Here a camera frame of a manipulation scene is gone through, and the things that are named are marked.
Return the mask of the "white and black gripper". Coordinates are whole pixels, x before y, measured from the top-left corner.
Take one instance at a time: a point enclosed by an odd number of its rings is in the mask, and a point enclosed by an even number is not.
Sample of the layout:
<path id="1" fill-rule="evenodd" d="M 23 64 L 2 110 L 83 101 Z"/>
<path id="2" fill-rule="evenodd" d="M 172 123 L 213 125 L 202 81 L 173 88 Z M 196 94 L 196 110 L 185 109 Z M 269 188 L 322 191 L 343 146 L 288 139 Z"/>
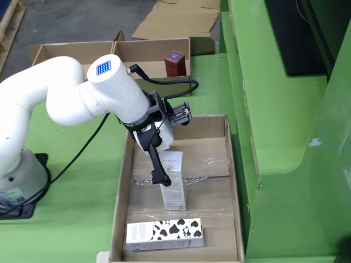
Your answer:
<path id="1" fill-rule="evenodd" d="M 152 126 L 155 126 L 156 129 L 156 135 L 154 136 L 154 139 L 157 137 L 157 135 L 160 136 L 161 138 L 161 143 L 159 146 L 156 148 L 153 145 L 150 145 L 148 151 L 145 150 L 142 147 L 141 140 L 139 138 L 139 135 L 142 133 L 148 133 L 151 129 Z M 141 124 L 141 125 L 132 125 L 131 123 L 128 124 L 128 131 L 131 133 L 131 135 L 134 136 L 137 144 L 139 147 L 145 152 L 149 153 L 152 164 L 154 166 L 154 170 L 151 172 L 152 175 L 152 183 L 154 185 L 163 185 L 163 186 L 171 186 L 171 180 L 169 176 L 166 174 L 160 158 L 159 158 L 159 153 L 163 151 L 167 151 L 170 146 L 172 145 L 174 141 L 174 136 L 173 136 L 173 129 L 168 125 L 167 122 L 151 122 L 150 124 L 146 125 Z"/>

